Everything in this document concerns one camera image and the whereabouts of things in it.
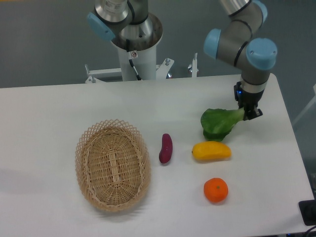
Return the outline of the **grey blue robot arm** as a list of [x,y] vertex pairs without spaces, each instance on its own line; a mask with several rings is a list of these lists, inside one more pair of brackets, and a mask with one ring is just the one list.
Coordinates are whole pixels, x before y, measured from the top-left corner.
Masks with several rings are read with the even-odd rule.
[[[262,115],[258,102],[265,90],[270,71],[276,63],[277,46],[267,38],[254,38],[264,24],[267,9],[258,0],[223,0],[230,18],[229,26],[213,29],[205,38],[203,50],[208,56],[241,70],[234,87],[244,119]],[[124,81],[165,79],[170,62],[157,65],[156,53],[163,28],[148,10],[146,0],[97,0],[87,15],[91,30],[118,50]]]

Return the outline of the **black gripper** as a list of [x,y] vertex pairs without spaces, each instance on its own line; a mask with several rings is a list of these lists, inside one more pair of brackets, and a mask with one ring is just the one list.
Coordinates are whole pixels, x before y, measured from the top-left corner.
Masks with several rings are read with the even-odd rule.
[[241,88],[241,82],[237,82],[234,86],[235,100],[239,108],[244,108],[243,120],[252,120],[263,115],[258,109],[258,102],[262,98],[264,91],[258,93],[249,93]]

